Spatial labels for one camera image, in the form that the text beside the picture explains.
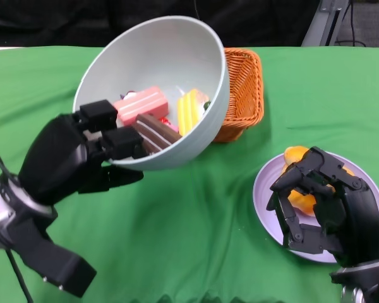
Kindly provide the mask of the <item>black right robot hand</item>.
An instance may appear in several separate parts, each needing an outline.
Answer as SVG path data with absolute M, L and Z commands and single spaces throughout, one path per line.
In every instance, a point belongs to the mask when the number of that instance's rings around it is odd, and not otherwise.
M 268 211 L 275 211 L 283 246 L 309 254 L 331 253 L 343 268 L 379 260 L 379 211 L 368 183 L 314 146 L 270 186 Z M 301 223 L 289 201 L 295 190 L 315 198 L 317 226 Z

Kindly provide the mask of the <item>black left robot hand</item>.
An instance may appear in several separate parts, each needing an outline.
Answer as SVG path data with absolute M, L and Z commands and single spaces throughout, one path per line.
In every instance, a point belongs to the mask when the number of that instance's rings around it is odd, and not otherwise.
M 104 192 L 141 180 L 141 171 L 103 164 L 148 155 L 139 133 L 117 127 L 116 118 L 114 106 L 101 100 L 50 120 L 18 173 L 22 188 L 36 202 L 52 206 L 75 192 Z

